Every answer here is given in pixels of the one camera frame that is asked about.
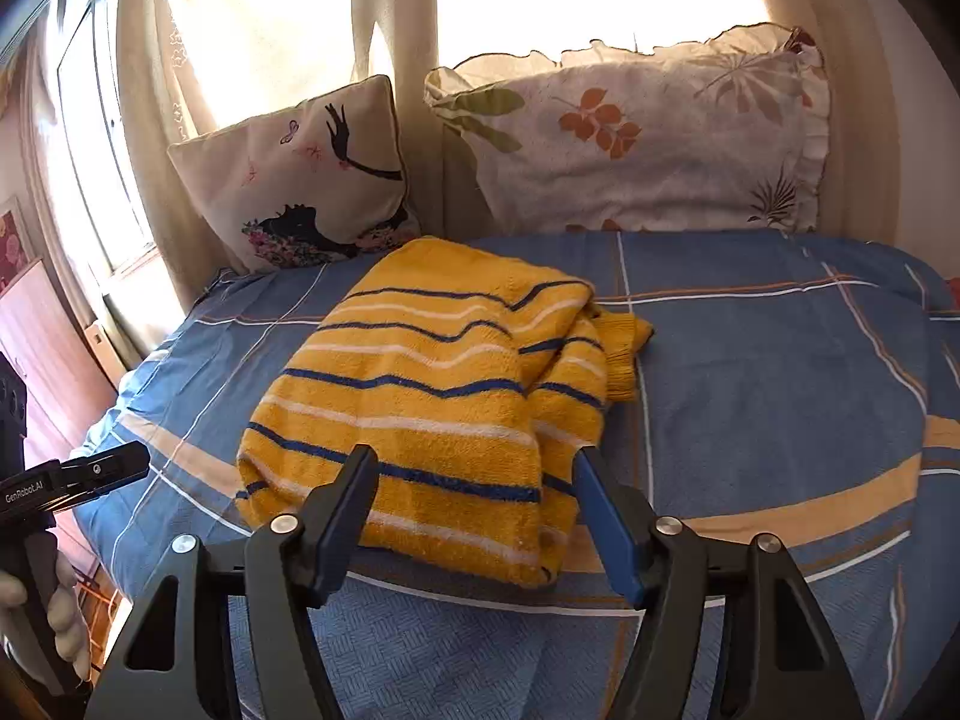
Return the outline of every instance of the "white glove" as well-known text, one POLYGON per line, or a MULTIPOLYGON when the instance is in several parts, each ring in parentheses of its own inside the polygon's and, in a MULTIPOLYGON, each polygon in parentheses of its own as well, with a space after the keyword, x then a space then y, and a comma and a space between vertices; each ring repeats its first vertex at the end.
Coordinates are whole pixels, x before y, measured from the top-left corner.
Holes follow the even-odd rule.
MULTIPOLYGON (((77 672, 77 676, 86 681, 90 676, 90 632, 86 627, 86 620, 83 619, 83 613, 80 612, 80 603, 73 589, 77 584, 77 575, 63 552, 56 553, 56 579, 59 581, 59 587, 50 596, 50 603, 47 605, 47 622, 54 630, 56 652, 69 664, 73 664, 73 670, 77 672)), ((7 609, 19 607, 26 602, 27 589, 21 581, 6 571, 0 571, 0 640, 4 638, 7 609)), ((20 667, 42 683, 43 680, 37 677, 37 668, 24 662, 13 647, 10 649, 20 667)))

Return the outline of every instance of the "metal screw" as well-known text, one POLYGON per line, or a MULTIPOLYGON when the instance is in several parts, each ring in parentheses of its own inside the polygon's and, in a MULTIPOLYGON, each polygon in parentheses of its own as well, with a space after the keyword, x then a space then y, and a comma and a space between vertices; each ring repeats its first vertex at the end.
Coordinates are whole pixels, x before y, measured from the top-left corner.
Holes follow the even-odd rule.
POLYGON ((174 552, 184 555, 197 546, 197 538, 190 536, 190 533, 182 533, 174 539, 171 546, 174 548, 174 552))
POLYGON ((677 517, 660 517, 656 521, 656 529, 664 536, 675 536, 683 530, 683 522, 677 517))
POLYGON ((764 552, 779 552, 784 543, 772 533, 761 533, 757 536, 757 546, 764 552))
POLYGON ((293 514, 280 514, 279 517, 274 517, 274 521, 270 523, 270 530, 274 533, 291 533, 296 530, 298 525, 299 520, 293 514))

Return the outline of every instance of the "pillow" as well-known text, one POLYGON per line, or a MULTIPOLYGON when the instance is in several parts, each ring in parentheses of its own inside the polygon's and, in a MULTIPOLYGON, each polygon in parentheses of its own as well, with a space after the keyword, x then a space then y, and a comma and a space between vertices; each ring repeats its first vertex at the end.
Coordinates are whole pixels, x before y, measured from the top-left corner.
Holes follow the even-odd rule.
POLYGON ((175 143, 168 153, 203 218, 252 271, 388 250, 419 234, 404 201, 387 76, 175 143))
POLYGON ((829 89, 813 40, 764 23, 652 55, 484 55, 426 77, 511 234, 810 230, 829 89))

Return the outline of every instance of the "bed sheet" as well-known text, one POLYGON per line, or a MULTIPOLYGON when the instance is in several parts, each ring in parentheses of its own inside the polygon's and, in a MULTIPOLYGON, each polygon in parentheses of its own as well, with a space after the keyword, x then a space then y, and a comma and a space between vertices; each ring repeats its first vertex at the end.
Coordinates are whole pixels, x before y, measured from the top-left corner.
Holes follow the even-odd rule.
MULTIPOLYGON (((960 313, 928 266, 882 245, 773 231, 579 233, 475 245, 589 279, 649 319, 641 397, 602 451, 703 535, 778 533, 837 635, 868 718, 896 717, 960 621, 960 313)), ((376 257, 225 272, 122 386, 82 447, 150 447, 148 478, 77 509, 123 593, 171 539, 248 533, 234 500, 260 396, 376 257)), ((244 712, 262 716, 242 602, 244 712)), ((723 608, 707 604, 686 717, 709 705, 723 608)), ((347 717, 602 717, 637 635, 589 535, 531 592, 358 550, 312 613, 347 717)))

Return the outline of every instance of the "yellow striped sweater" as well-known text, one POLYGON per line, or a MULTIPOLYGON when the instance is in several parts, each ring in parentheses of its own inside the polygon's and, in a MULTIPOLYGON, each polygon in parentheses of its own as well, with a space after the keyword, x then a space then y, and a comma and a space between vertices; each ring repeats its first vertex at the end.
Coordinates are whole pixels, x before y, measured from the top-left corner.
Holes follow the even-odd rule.
POLYGON ((237 466, 253 526, 295 511, 357 443, 381 462, 361 543, 442 567, 554 581, 577 515, 573 455, 634 395, 651 326, 592 286, 420 238, 375 265, 291 357, 237 466))

